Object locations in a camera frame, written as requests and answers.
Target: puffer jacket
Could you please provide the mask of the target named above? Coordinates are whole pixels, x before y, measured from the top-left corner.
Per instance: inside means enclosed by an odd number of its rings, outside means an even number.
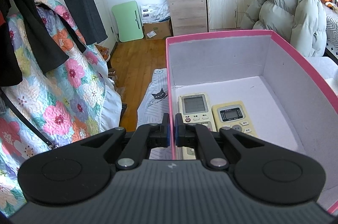
[[[273,30],[303,56],[323,56],[326,13],[320,0],[253,0],[241,29]]]

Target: plastic bag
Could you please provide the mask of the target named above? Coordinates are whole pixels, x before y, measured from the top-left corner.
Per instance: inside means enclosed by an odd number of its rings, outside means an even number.
[[[170,18],[169,4],[141,5],[141,19],[143,24],[162,22]]]

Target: floral blanket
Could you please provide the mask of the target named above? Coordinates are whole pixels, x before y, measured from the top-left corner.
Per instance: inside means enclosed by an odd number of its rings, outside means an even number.
[[[106,63],[94,45],[86,45],[68,9],[58,0],[35,2],[50,8],[37,7],[50,36],[69,59],[43,74],[30,48],[21,14],[10,16],[10,35],[23,81],[3,91],[48,140],[63,146],[99,133],[106,94],[105,80],[99,71]],[[83,54],[58,15],[86,46]],[[0,143],[0,211],[10,216],[25,203],[17,182],[20,165],[49,148],[11,110],[0,114]]]

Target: orange flower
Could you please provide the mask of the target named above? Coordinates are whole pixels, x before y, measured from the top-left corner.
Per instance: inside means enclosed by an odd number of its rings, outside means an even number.
[[[76,33],[77,37],[79,38],[79,40],[81,41],[81,43],[86,44],[85,39],[83,38],[83,36],[80,33],[80,31],[76,30],[75,33]]]
[[[69,51],[74,47],[73,41],[68,38],[68,31],[66,29],[57,31],[57,35],[59,37],[60,46],[63,51]]]
[[[73,122],[73,130],[74,134],[72,135],[72,143],[85,139],[90,136],[87,131],[87,125],[82,123],[78,118],[75,117],[75,121]]]
[[[56,44],[58,44],[60,46],[60,41],[59,41],[59,37],[56,35],[54,35],[53,37],[53,40],[55,41]]]

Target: white mat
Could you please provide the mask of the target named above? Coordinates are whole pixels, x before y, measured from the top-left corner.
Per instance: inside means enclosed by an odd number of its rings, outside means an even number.
[[[155,69],[137,110],[137,127],[148,123],[162,123],[164,113],[169,113],[167,69]],[[171,148],[152,149],[149,159],[171,159]]]

